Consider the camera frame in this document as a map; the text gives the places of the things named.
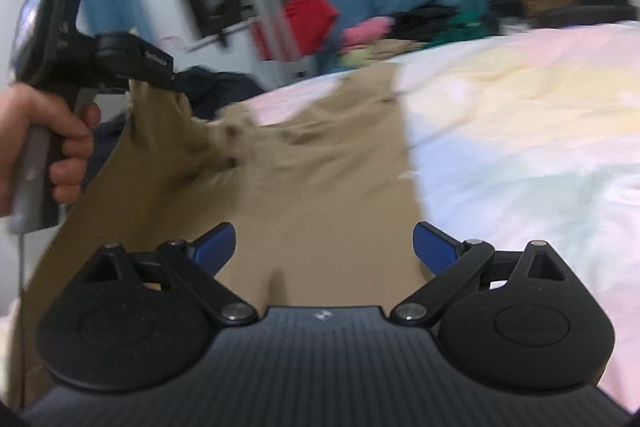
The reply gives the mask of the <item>person's left hand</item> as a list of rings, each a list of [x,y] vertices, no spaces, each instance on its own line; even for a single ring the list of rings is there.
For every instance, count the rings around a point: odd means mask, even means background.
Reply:
[[[101,119],[89,104],[76,116],[59,96],[17,83],[1,92],[1,216],[9,216],[15,193],[15,173],[27,133],[43,126],[63,138],[63,158],[49,168],[54,200],[70,205],[81,195],[88,159],[93,153],[92,129]]]

